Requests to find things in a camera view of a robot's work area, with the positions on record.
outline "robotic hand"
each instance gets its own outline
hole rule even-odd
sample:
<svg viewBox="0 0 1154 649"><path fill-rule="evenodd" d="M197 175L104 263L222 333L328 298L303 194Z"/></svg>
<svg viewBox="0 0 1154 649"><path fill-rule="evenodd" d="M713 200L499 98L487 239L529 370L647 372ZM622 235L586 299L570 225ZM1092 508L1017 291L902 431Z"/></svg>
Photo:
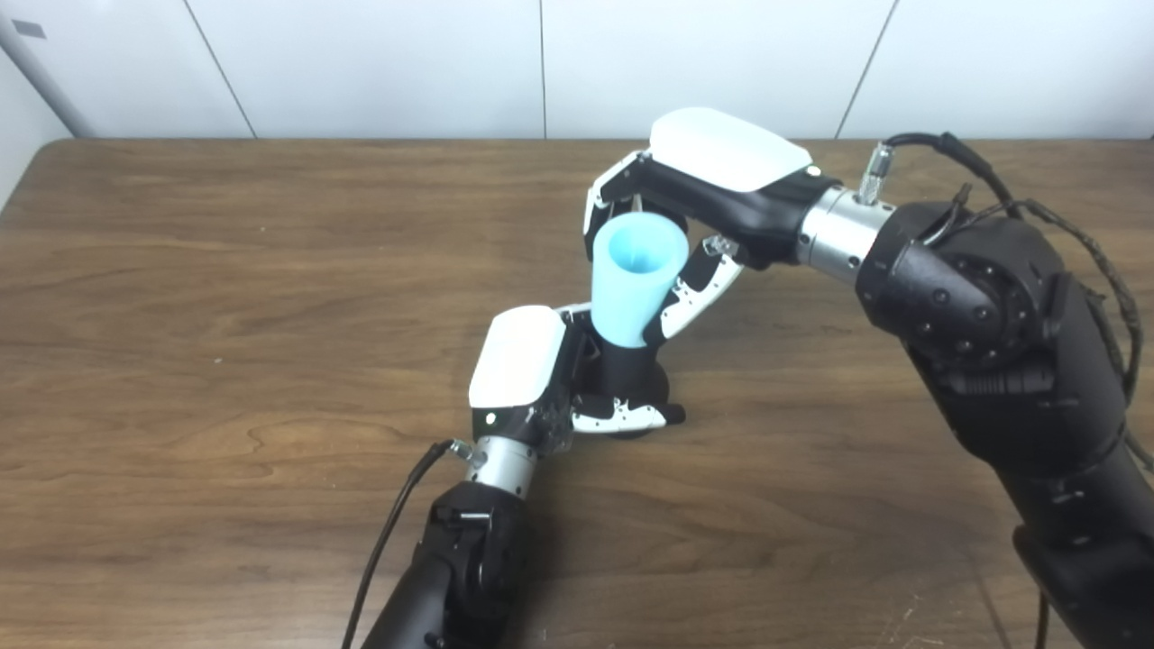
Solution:
<svg viewBox="0 0 1154 649"><path fill-rule="evenodd" d="M369 560L346 649L404 498L447 450L467 464L465 477L433 503L412 564L364 647L496 646L530 545L525 498L538 460L567 450L574 433L638 434L684 420L680 405L630 402L607 391L598 380L602 344L589 305L522 306L493 319L469 388L475 446L435 445L410 476Z"/></svg>
<svg viewBox="0 0 1154 649"><path fill-rule="evenodd" d="M1154 647L1154 494L1126 452L1140 326L1093 239L1036 202L1013 201L949 134L882 142L857 192L804 149L706 109L659 119L650 144L590 189L586 249L637 201L718 234L685 264L647 342L680 331L742 267L805 264L852 286L869 321L899 338L962 447L997 472L1022 516L1014 546L1079 641ZM1002 204L966 210L968 186L953 202L879 202L904 144L962 164ZM1110 279L1131 330L1129 368L1101 298L1064 269L1021 207L1078 237ZM998 210L1010 218L989 218Z"/></svg>

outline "connector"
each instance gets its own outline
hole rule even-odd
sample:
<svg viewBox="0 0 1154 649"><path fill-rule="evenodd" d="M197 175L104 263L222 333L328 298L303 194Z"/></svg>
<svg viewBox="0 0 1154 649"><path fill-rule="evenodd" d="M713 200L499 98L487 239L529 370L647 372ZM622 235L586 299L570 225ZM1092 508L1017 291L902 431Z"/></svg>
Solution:
<svg viewBox="0 0 1154 649"><path fill-rule="evenodd" d="M885 142L878 142L869 158L869 165L865 166L865 173L862 174L862 184L857 193L854 194L854 200L863 206L877 204L892 163L893 147Z"/></svg>
<svg viewBox="0 0 1154 649"><path fill-rule="evenodd" d="M484 452L475 450L464 440L452 440L452 445L449 447L449 453L452 453L457 457L462 458L473 469L480 469L485 462L488 461L488 456L486 456Z"/></svg>

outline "black cable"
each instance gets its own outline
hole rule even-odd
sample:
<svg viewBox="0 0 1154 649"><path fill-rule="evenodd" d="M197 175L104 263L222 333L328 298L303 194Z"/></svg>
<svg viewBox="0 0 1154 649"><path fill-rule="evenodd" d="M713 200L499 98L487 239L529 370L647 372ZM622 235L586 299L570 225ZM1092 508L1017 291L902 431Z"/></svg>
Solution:
<svg viewBox="0 0 1154 649"><path fill-rule="evenodd" d="M931 232L929 236L922 238L923 245L932 247L934 244L941 241L944 237L949 236L956 229L961 227L965 224L972 223L972 222L966 222L964 224L962 221L965 219L959 221L958 217L961 214L961 208L966 207L966 201L969 200L969 191L973 188L974 186L971 185L969 182L962 182L961 189L959 189L958 193L954 194L953 200L950 201L950 211L946 215L945 221L942 223L942 226Z"/></svg>
<svg viewBox="0 0 1154 649"><path fill-rule="evenodd" d="M1046 594L1037 591L1037 632L1034 634L1034 649L1046 649L1046 634L1050 629L1050 602Z"/></svg>
<svg viewBox="0 0 1154 649"><path fill-rule="evenodd" d="M1086 294L1089 297L1087 300L1087 304L1089 304L1089 313L1094 318L1094 323L1097 324L1097 330L1101 334L1102 340L1106 342L1106 352L1110 357L1110 365L1114 366L1114 372L1121 380L1126 373L1125 361L1122 360L1122 350L1118 349L1118 338L1114 335L1114 330L1110 328L1110 320L1106 315L1106 307L1102 306L1102 303L1106 300L1106 296L1094 291L1085 284L1082 284L1082 290L1085 290ZM1134 438L1129 426L1123 430L1123 437L1126 441L1126 448L1129 448L1130 453L1134 455L1138 463L1141 464L1147 471L1154 473L1154 455L1151 455L1149 452L1142 448L1142 445L1137 440L1137 438Z"/></svg>
<svg viewBox="0 0 1154 649"><path fill-rule="evenodd" d="M452 446L452 440L444 440L429 447L425 456L417 461L417 465L409 473L405 486L400 487L400 493L397 494L397 500L392 503L392 510L389 512L389 517L385 519L384 527L381 528L381 536L377 537L376 545L373 546L373 552L368 555L368 565L365 566L365 574L361 575L360 587L357 588L357 597L353 599L353 611L349 614L349 626L345 627L345 640L340 643L340 649L352 649L353 636L357 635L357 622L360 621L361 609L365 607L365 597L368 595L368 585L373 581L373 574L376 573L376 564L381 560L381 552L384 551L384 544L389 540L392 528L397 525L400 510L405 508L409 494L412 493L413 487L421 480L425 472L429 470L429 467L440 460L449 450L450 446Z"/></svg>
<svg viewBox="0 0 1154 649"><path fill-rule="evenodd" d="M1059 227L1071 237L1078 239L1082 247L1085 247L1089 253L1089 256L1094 260L1094 263L1102 273L1102 276L1110 283L1110 289L1114 291L1114 298L1118 303L1118 311L1122 314L1122 322L1125 324L1126 330L1130 334L1130 361L1126 365L1126 371L1122 379L1122 389L1126 395L1126 404L1129 405L1134 397L1134 388L1138 386L1138 370L1142 357L1144 338L1141 315L1138 312L1138 303L1134 301L1133 293L1130 292L1130 289L1126 286L1126 282L1122 278L1118 269L1114 267L1110 259L1106 256L1104 252L1102 252L1102 246L1100 246L1093 237L1035 200L1017 202L1025 207L1034 216L1046 223Z"/></svg>
<svg viewBox="0 0 1154 649"><path fill-rule="evenodd" d="M958 140L952 133L943 133L942 135L934 135L931 133L899 133L882 143L893 148L908 147L911 144L930 147L982 179L989 186L990 191L994 192L994 196L997 197L999 203L1014 203L1013 196L1010 194L1010 189L1005 182L1002 181L997 173L994 173L994 165L977 155L977 151L967 147L961 140ZM1006 216L1010 218L1021 218L1021 210L1018 209L1018 206L1010 204L1006 209Z"/></svg>

